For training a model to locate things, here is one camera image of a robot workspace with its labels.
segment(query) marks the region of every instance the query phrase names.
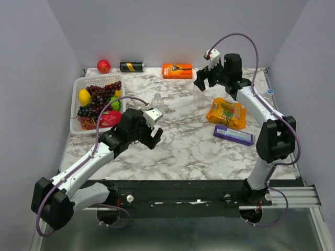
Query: bunch of grapes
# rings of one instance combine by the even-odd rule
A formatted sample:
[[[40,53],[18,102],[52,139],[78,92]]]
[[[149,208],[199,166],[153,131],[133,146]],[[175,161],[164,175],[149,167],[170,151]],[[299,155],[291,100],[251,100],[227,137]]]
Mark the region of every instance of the bunch of grapes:
[[[113,97],[117,90],[121,90],[121,81],[105,85],[105,87],[87,86],[86,90],[91,95],[91,102],[86,106],[80,106],[77,115],[79,116],[78,121],[81,123],[82,128],[92,130],[89,128],[95,127],[96,129],[96,121],[102,109],[108,104],[109,98]],[[88,117],[89,120],[83,120],[83,117]]]

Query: clear bottle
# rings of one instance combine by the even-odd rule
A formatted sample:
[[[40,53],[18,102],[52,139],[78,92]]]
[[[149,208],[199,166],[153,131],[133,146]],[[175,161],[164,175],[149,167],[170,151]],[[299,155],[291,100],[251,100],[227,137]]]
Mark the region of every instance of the clear bottle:
[[[196,85],[193,86],[193,105],[196,108],[203,108],[205,106],[205,91],[201,91]]]
[[[157,108],[164,115],[165,114],[165,103],[159,93],[156,93],[151,100],[151,107]]]
[[[273,105],[273,89],[268,89],[266,91],[264,99],[274,108],[274,105]]]

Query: marble tabletop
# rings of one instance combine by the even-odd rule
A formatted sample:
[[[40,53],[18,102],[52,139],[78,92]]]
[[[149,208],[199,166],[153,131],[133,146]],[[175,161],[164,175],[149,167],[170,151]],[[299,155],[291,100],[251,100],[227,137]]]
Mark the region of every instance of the marble tabletop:
[[[243,77],[251,79],[253,73],[253,69],[243,69]],[[97,74],[97,69],[87,69],[87,76]],[[143,73],[125,73],[124,79],[127,95],[148,102],[155,93],[163,97],[165,116],[158,123],[164,130],[161,142],[153,150],[140,143],[130,145],[128,150],[98,170],[91,179],[245,179],[251,174],[258,157],[255,145],[245,146],[213,137],[215,124],[206,119],[214,98],[233,101],[222,86],[207,87],[206,106],[197,109],[192,104],[194,79],[163,79],[161,68],[147,68]],[[268,88],[262,69],[257,73],[255,87],[261,95]],[[127,107],[140,108],[141,104],[129,100]],[[260,133],[260,127],[249,114],[243,131],[256,135],[256,139]],[[93,135],[70,134],[60,171],[69,168],[93,144]],[[272,179],[294,179],[296,176],[296,168],[280,166]]]

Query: white basket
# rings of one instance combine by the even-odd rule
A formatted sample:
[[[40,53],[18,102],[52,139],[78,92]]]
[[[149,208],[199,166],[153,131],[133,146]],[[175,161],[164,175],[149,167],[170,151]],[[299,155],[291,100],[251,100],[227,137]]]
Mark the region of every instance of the white basket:
[[[93,134],[96,133],[96,130],[83,130],[80,122],[77,118],[77,112],[81,103],[79,102],[79,91],[81,89],[85,89],[87,86],[94,85],[104,87],[109,83],[114,83],[116,81],[121,81],[121,93],[122,96],[125,95],[125,82],[124,78],[120,74],[104,74],[104,75],[96,75],[89,77],[80,77],[74,82],[73,92],[72,92],[72,103],[71,103],[71,118],[70,118],[70,131],[74,134]],[[121,109],[120,112],[123,113],[126,110],[126,102],[124,99],[121,101]],[[110,128],[100,128],[99,132],[106,132]]]

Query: wall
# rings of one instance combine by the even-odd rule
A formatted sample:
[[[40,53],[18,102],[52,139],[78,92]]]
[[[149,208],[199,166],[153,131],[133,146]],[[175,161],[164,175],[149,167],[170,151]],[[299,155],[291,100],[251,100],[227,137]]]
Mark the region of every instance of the wall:
[[[0,250],[25,251],[34,184],[57,173],[82,71],[44,0],[2,1],[0,34]]]
[[[260,65],[270,66],[307,0],[47,0],[75,55],[85,67],[103,57],[204,66],[205,51],[231,32],[251,36],[260,48]],[[229,38],[222,54],[242,55],[255,67],[252,45]]]
[[[335,1],[310,0],[270,68],[281,111],[297,119],[299,170],[315,184],[335,242]]]

